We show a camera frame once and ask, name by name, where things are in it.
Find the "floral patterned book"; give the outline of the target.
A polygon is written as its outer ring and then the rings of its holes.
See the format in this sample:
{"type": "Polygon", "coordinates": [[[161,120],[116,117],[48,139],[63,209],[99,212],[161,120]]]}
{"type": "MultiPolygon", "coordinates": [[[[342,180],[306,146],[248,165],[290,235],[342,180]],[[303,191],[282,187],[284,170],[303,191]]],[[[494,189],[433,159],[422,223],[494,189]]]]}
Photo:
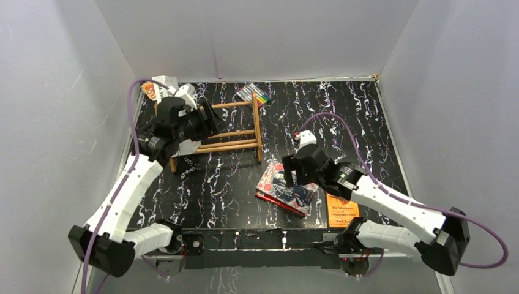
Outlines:
{"type": "Polygon", "coordinates": [[[267,196],[268,200],[283,204],[303,216],[308,215],[318,186],[313,183],[306,185],[294,183],[294,186],[288,187],[283,164],[276,160],[270,160],[268,163],[256,189],[267,196]]]}

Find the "wooden book rack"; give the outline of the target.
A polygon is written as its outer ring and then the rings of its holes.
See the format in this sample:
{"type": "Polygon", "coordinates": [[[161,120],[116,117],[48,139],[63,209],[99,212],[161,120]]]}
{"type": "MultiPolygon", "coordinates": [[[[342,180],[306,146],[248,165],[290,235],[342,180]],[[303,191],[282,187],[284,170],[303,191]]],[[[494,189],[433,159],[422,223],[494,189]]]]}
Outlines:
{"type": "MultiPolygon", "coordinates": [[[[227,141],[219,141],[217,143],[208,143],[202,144],[201,146],[193,153],[193,154],[203,154],[203,153],[212,153],[212,152],[223,152],[223,151],[232,151],[235,149],[247,149],[247,148],[256,148],[257,149],[257,157],[258,162],[262,163],[263,156],[261,153],[262,148],[262,139],[261,139],[261,125],[260,125],[260,114],[259,107],[256,102],[256,97],[253,96],[252,101],[240,101],[240,102],[229,102],[224,104],[214,104],[212,107],[214,109],[219,108],[229,108],[229,107],[240,107],[249,105],[253,111],[253,119],[254,126],[253,129],[249,130],[240,130],[234,132],[221,132],[218,135],[214,135],[208,137],[208,140],[213,139],[224,139],[227,138],[227,141]]],[[[175,155],[170,158],[170,169],[172,173],[177,172],[177,163],[179,159],[175,155]]]]}

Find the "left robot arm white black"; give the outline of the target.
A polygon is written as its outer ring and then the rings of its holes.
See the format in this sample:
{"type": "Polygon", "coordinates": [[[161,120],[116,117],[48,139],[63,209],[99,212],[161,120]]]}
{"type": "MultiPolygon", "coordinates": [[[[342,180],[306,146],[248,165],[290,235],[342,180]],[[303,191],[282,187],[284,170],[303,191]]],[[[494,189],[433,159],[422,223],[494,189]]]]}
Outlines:
{"type": "Polygon", "coordinates": [[[195,107],[180,97],[162,99],[155,119],[133,136],[135,151],[129,154],[124,171],[100,208],[83,226],[70,229],[68,239],[78,258],[85,265],[121,277],[134,260],[149,252],[180,252],[184,246],[181,229],[170,220],[160,219],[133,232],[127,227],[151,184],[180,151],[181,143],[217,135],[221,123],[206,99],[195,107]]]}

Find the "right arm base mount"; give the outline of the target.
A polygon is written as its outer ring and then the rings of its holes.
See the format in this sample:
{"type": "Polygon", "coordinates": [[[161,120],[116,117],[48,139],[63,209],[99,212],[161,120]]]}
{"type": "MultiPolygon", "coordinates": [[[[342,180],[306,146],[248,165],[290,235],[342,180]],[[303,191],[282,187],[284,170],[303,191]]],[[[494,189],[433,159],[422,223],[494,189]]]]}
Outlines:
{"type": "Polygon", "coordinates": [[[362,245],[356,239],[355,234],[348,229],[340,233],[323,233],[321,241],[311,242],[309,248],[317,249],[327,255],[359,254],[358,257],[345,257],[341,260],[341,269],[345,275],[357,280],[375,274],[381,267],[384,258],[384,251],[381,251],[376,265],[370,269],[369,258],[373,250],[362,245]]]}

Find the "white book with brown bars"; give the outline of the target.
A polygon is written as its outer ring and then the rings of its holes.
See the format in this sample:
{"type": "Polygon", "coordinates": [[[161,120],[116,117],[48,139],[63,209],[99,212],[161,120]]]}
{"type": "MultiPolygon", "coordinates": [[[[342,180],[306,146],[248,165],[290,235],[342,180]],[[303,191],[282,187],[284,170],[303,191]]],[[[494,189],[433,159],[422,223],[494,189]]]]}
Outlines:
{"type": "Polygon", "coordinates": [[[199,103],[197,109],[192,109],[185,104],[185,110],[179,113],[184,115],[180,117],[179,151],[175,157],[193,154],[201,146],[202,141],[199,103]]]}

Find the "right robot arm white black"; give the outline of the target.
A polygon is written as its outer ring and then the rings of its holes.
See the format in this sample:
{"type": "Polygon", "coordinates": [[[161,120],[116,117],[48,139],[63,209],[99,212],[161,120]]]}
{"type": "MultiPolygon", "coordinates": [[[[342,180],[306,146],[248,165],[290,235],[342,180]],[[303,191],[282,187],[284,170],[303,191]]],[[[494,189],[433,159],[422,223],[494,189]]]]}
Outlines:
{"type": "Polygon", "coordinates": [[[456,207],[435,211],[384,184],[375,184],[363,168],[350,162],[336,164],[314,143],[284,156],[282,164],[287,186],[316,184],[333,196],[374,209],[397,223],[352,221],[344,232],[345,247],[350,252],[388,249],[419,257],[443,275],[457,272],[470,241],[464,211],[456,207]]]}

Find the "white palm leaf book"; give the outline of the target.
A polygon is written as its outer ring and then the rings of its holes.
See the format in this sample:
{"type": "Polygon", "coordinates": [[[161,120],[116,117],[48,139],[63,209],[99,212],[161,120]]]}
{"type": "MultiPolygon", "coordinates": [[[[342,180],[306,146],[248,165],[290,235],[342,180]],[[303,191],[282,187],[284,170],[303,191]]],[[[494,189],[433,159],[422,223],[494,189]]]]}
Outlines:
{"type": "Polygon", "coordinates": [[[156,96],[155,101],[157,104],[159,104],[165,97],[174,96],[176,91],[179,89],[179,84],[176,77],[159,75],[152,77],[152,80],[159,83],[154,83],[154,94],[156,96]]]}

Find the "red book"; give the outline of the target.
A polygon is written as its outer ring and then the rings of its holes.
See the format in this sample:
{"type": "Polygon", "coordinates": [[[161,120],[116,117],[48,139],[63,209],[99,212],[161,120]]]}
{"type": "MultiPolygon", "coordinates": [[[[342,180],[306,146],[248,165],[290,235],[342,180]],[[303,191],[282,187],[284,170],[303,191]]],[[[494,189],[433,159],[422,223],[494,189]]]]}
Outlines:
{"type": "Polygon", "coordinates": [[[305,217],[305,214],[303,212],[287,205],[286,203],[281,202],[280,200],[277,200],[276,198],[274,198],[268,194],[265,194],[264,192],[261,192],[260,190],[256,191],[255,197],[260,200],[264,200],[266,202],[274,204],[274,205],[278,206],[279,208],[283,209],[284,211],[286,211],[287,213],[291,213],[291,214],[295,215],[296,217],[299,217],[299,218],[305,217]]]}

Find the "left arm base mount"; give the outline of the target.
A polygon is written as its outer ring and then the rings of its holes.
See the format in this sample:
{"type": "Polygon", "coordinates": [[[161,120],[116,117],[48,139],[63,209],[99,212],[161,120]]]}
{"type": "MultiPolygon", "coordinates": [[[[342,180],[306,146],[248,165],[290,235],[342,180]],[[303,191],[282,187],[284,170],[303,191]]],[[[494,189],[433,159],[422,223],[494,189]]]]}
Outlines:
{"type": "Polygon", "coordinates": [[[142,256],[142,261],[152,268],[159,279],[173,280],[187,264],[189,257],[199,257],[204,251],[202,234],[184,233],[173,235],[168,247],[155,249],[142,256]]]}

